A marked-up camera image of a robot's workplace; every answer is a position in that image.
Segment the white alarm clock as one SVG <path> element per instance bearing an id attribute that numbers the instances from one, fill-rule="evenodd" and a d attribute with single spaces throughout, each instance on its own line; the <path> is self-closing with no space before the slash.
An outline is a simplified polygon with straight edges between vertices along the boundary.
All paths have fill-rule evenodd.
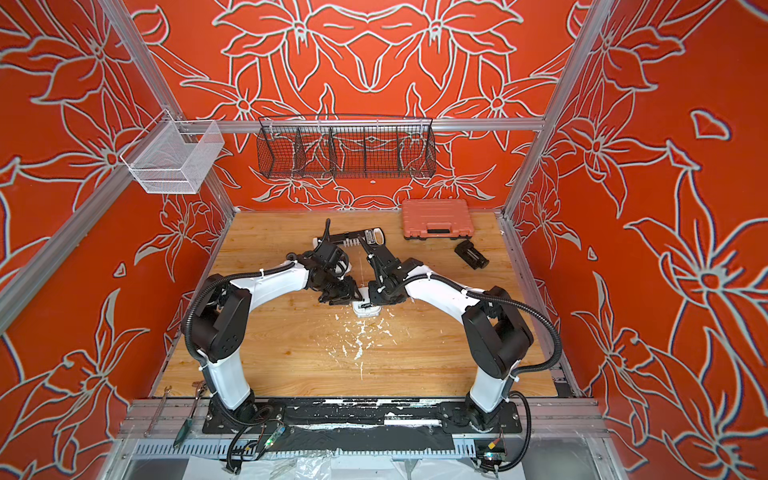
<path id="1" fill-rule="evenodd" d="M 353 301 L 352 308 L 358 318 L 375 318 L 381 313 L 382 307 L 373 305 L 370 301 Z"/>

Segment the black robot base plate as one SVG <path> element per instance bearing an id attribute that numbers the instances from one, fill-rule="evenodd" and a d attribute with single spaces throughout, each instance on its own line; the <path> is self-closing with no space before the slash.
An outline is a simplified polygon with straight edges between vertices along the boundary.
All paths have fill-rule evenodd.
<path id="1" fill-rule="evenodd" d="M 513 403 L 491 413 L 464 398 L 249 398 L 231 410 L 213 398 L 205 433 L 235 432 L 244 426 L 284 425 L 304 429 L 374 427 L 436 428 L 448 434 L 518 434 L 524 431 Z"/>

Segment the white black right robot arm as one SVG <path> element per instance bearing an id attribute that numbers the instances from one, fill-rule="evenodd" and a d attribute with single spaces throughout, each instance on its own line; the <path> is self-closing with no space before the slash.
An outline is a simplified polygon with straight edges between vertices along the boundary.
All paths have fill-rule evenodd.
<path id="1" fill-rule="evenodd" d="M 375 275 L 368 283 L 372 306 L 395 305 L 412 298 L 462 325 L 477 372 L 456 424 L 467 425 L 479 433 L 500 433 L 502 404 L 512 398 L 520 400 L 526 424 L 522 447 L 514 459 L 504 462 L 483 456 L 474 461 L 477 469 L 494 474 L 516 467 L 530 446 L 532 421 L 530 403 L 513 385 L 524 374 L 546 371 L 559 363 L 563 345 L 554 324 L 538 310 L 511 298 L 501 287 L 470 288 L 434 272 L 419 260 L 399 260 L 383 243 L 362 240 L 360 245 Z M 524 314 L 538 321 L 550 335 L 552 353 L 543 362 L 522 363 L 534 343 Z"/>

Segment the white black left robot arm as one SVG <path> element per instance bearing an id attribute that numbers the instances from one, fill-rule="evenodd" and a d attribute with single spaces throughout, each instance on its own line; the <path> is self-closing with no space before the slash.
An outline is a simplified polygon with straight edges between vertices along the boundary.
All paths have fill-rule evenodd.
<path id="1" fill-rule="evenodd" d="M 256 405 L 240 357 L 250 313 L 283 295 L 307 289 L 318 292 L 318 302 L 328 305 L 349 305 L 362 298 L 356 282 L 347 276 L 348 255 L 331 241 L 330 226 L 326 220 L 312 250 L 290 253 L 277 267 L 210 276 L 182 321 L 185 347 L 198 362 L 211 393 L 213 416 L 235 430 L 225 460 L 225 468 L 233 474 L 240 472 L 233 459 L 236 442 L 264 425 L 272 412 L 271 405 Z"/>

